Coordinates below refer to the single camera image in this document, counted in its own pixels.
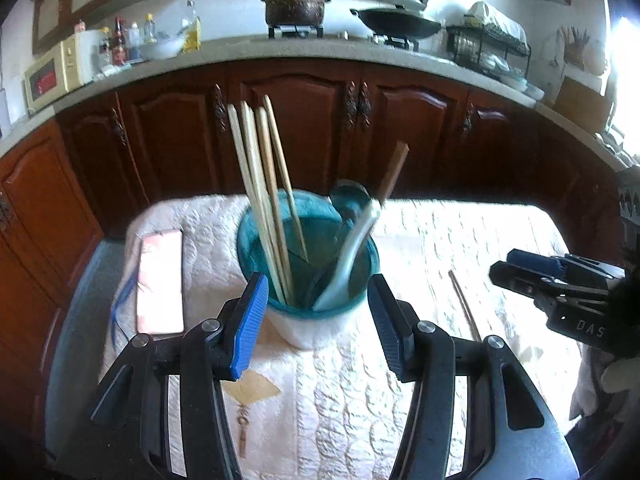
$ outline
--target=cutting board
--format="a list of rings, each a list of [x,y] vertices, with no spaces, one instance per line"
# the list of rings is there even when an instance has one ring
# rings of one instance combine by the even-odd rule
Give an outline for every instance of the cutting board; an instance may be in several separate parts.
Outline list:
[[[611,105],[609,99],[596,91],[565,77],[553,109],[593,135],[604,129]]]

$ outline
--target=teal bucket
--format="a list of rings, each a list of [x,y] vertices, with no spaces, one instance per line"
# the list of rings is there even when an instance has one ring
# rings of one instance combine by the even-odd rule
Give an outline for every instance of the teal bucket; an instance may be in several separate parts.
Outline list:
[[[302,231],[305,236],[309,264],[300,255],[291,212],[284,191],[278,192],[280,213],[289,248],[291,273],[296,303],[302,304],[310,280],[336,257],[340,249],[338,241],[344,240],[350,222],[342,225],[342,219],[332,204],[319,195],[306,191],[294,191],[294,200]],[[372,274],[380,272],[378,248],[368,238],[364,248],[356,257],[349,280],[349,299],[345,304],[322,312],[310,308],[292,306],[278,301],[265,260],[251,208],[242,215],[236,237],[236,251],[242,275],[249,279],[252,272],[261,272],[269,280],[268,317],[284,339],[303,349],[320,348],[335,338],[345,328],[353,310],[362,304],[367,295],[367,283]]]

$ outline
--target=smartphone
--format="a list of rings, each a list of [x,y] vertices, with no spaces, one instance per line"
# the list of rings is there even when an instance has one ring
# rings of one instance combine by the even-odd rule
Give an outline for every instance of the smartphone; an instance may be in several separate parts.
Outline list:
[[[184,331],[182,312],[182,231],[142,238],[136,287],[139,333],[161,335]]]

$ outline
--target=kitchen counter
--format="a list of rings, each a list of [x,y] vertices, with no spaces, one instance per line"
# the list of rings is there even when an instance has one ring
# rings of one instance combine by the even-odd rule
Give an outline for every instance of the kitchen counter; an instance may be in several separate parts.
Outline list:
[[[588,134],[551,108],[536,103],[498,81],[479,73],[462,68],[450,60],[424,53],[399,50],[390,46],[376,45],[364,40],[268,40],[263,36],[225,38],[207,41],[197,52],[181,54],[166,60],[156,60],[133,66],[130,70],[90,83],[54,102],[33,117],[18,121],[12,132],[0,139],[0,156],[8,152],[21,139],[62,110],[78,104],[98,94],[116,89],[133,81],[160,75],[183,68],[216,62],[244,59],[265,59],[273,57],[317,57],[356,60],[410,68],[447,77],[505,97],[527,108],[533,108],[547,119],[564,128],[589,149],[596,153],[613,170],[621,171],[626,165]]]

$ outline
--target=dish rack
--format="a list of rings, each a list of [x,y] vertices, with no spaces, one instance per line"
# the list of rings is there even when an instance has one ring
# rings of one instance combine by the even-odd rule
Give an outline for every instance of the dish rack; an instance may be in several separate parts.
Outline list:
[[[527,77],[531,62],[531,47],[527,43],[484,25],[480,27],[450,25],[447,27],[447,52],[453,53],[454,63],[493,79],[499,79],[498,75],[480,65],[482,48],[487,45],[499,49],[503,53],[502,58],[505,61],[507,61],[509,54],[526,58],[527,69],[524,77]]]

